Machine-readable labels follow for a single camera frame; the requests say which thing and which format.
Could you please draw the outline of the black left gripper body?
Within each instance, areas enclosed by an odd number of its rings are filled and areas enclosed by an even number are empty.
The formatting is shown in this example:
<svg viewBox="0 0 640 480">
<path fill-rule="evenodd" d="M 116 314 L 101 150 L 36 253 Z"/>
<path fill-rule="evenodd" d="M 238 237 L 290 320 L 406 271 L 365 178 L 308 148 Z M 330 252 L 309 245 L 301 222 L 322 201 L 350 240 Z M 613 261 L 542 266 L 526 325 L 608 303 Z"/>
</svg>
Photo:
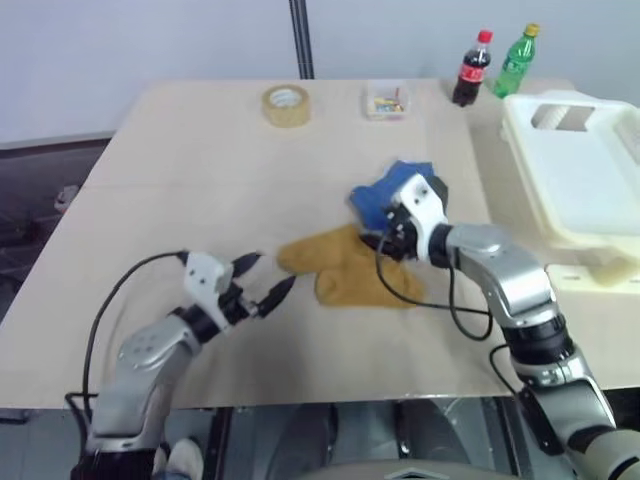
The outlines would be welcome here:
<svg viewBox="0 0 640 480">
<path fill-rule="evenodd" d="M 244 289 L 232 281 L 229 289 L 220 295 L 218 306 L 229 323 L 239 323 L 248 318 L 261 317 L 263 314 L 259 303 L 244 295 Z"/>
</svg>

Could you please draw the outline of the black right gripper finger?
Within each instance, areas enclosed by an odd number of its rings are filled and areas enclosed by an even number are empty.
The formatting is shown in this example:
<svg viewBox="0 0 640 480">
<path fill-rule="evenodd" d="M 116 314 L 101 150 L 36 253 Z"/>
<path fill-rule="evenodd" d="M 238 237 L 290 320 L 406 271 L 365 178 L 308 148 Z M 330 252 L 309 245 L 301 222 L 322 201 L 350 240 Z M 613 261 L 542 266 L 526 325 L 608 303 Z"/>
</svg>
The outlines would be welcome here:
<svg viewBox="0 0 640 480">
<path fill-rule="evenodd" d="M 393 239 L 374 233 L 362 233 L 360 240 L 374 252 L 379 252 L 381 255 L 392 259 L 395 258 L 395 243 Z"/>
</svg>

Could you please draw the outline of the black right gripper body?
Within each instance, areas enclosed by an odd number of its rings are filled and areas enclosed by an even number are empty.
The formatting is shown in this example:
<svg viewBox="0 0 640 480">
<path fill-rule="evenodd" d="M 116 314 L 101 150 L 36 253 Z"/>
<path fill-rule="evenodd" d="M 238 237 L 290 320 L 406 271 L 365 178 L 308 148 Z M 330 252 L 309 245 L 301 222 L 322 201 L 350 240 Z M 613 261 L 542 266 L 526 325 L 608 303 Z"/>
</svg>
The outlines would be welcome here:
<svg viewBox="0 0 640 480">
<path fill-rule="evenodd" d="M 410 212 L 401 204 L 385 209 L 387 227 L 381 238 L 381 252 L 395 261 L 414 260 L 417 255 L 417 231 Z"/>
</svg>

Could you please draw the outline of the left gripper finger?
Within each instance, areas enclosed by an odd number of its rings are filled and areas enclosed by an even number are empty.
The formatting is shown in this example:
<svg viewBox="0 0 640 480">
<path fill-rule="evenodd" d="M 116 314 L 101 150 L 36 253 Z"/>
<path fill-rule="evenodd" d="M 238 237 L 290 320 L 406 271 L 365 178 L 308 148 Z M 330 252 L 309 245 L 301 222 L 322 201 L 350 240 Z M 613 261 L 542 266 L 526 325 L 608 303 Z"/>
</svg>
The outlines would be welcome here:
<svg viewBox="0 0 640 480">
<path fill-rule="evenodd" d="M 273 286 L 267 295 L 255 305 L 254 317 L 267 317 L 287 297 L 294 286 L 296 277 L 289 276 Z"/>
<path fill-rule="evenodd" d="M 232 261 L 233 276 L 243 276 L 261 259 L 262 254 L 259 252 L 251 252 L 244 254 Z"/>
</svg>

